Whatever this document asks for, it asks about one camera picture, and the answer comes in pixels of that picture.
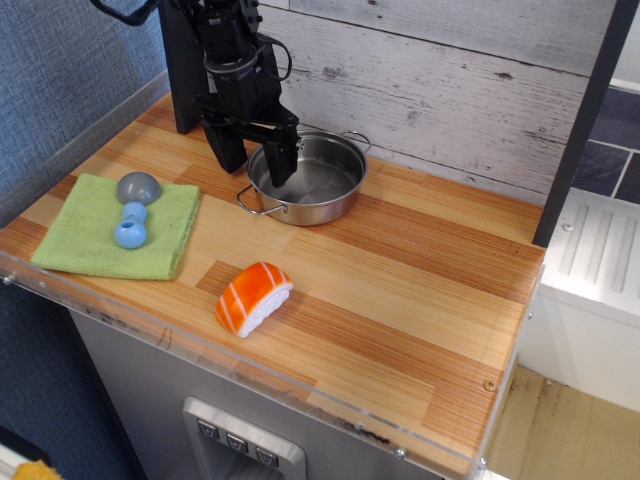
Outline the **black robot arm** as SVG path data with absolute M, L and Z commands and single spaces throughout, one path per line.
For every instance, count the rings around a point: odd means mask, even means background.
M 244 142 L 259 143 L 275 187 L 296 172 L 298 117 L 280 103 L 274 48 L 284 45 L 258 31 L 257 1 L 182 1 L 180 8 L 203 49 L 209 91 L 194 101 L 220 166 L 237 171 L 248 159 Z

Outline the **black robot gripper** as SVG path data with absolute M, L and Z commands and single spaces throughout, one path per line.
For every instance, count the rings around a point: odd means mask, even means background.
M 206 139 L 220 167 L 233 174 L 247 161 L 244 140 L 262 143 L 271 183 L 282 187 L 297 171 L 298 118 L 280 103 L 281 75 L 274 44 L 204 46 L 207 93 L 202 110 Z

